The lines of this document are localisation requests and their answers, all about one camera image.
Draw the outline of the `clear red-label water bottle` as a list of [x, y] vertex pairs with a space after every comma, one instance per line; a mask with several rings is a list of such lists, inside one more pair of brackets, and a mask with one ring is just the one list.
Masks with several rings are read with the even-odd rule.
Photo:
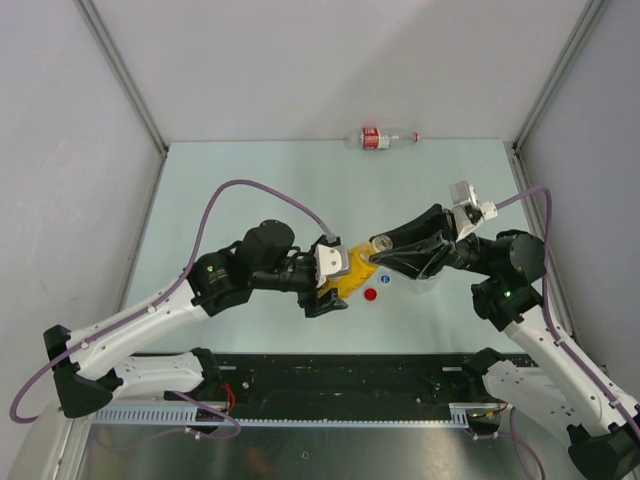
[[347, 148], [365, 151], [382, 151], [401, 149], [415, 145], [420, 141], [420, 134], [415, 131], [362, 127], [349, 133], [344, 139]]

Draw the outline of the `blue-label clear drink bottle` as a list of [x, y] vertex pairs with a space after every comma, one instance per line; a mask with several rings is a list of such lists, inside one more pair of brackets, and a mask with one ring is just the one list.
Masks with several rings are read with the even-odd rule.
[[425, 295], [433, 291], [439, 284], [442, 273], [409, 281], [409, 289], [415, 295]]

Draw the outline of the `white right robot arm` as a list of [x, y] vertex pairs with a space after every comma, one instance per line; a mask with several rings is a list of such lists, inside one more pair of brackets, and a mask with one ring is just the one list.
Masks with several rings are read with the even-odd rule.
[[551, 433], [587, 479], [622, 479], [639, 465], [639, 402], [617, 387], [550, 316], [544, 242], [520, 230], [489, 240], [475, 235], [497, 207], [439, 204], [416, 219], [371, 237], [373, 263], [412, 280], [445, 268], [483, 276], [472, 285], [473, 308], [539, 367], [529, 375], [491, 348], [461, 376], [473, 401], [504, 400]]

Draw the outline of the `red bottle cap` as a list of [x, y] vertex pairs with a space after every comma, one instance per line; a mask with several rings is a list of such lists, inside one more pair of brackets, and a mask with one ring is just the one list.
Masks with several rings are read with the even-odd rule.
[[378, 292], [376, 289], [372, 288], [372, 287], [368, 287], [364, 290], [364, 298], [369, 301], [375, 301], [378, 297]]

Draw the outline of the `yellow juice bottle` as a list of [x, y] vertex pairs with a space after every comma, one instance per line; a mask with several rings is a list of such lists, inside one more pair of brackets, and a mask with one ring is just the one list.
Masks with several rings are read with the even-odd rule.
[[331, 289], [336, 289], [338, 297], [346, 300], [359, 290], [377, 271], [378, 265], [370, 260], [370, 257], [390, 250], [393, 241], [388, 235], [381, 234], [372, 238], [369, 242], [361, 243], [349, 251], [350, 272], [342, 277], [330, 279], [320, 288], [318, 296], [321, 297]]

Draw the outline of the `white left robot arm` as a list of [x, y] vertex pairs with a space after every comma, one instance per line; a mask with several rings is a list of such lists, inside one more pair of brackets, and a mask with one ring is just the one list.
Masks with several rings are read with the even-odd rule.
[[321, 289], [349, 271], [347, 247], [321, 236], [303, 252], [294, 240], [288, 225], [265, 220], [242, 240], [201, 256], [174, 284], [139, 305], [84, 329], [55, 325], [46, 330], [43, 339], [64, 415], [87, 416], [119, 397], [148, 393], [214, 397], [221, 374], [209, 350], [160, 356], [140, 350], [179, 327], [247, 303], [256, 290], [296, 294], [308, 318], [346, 308], [336, 289]]

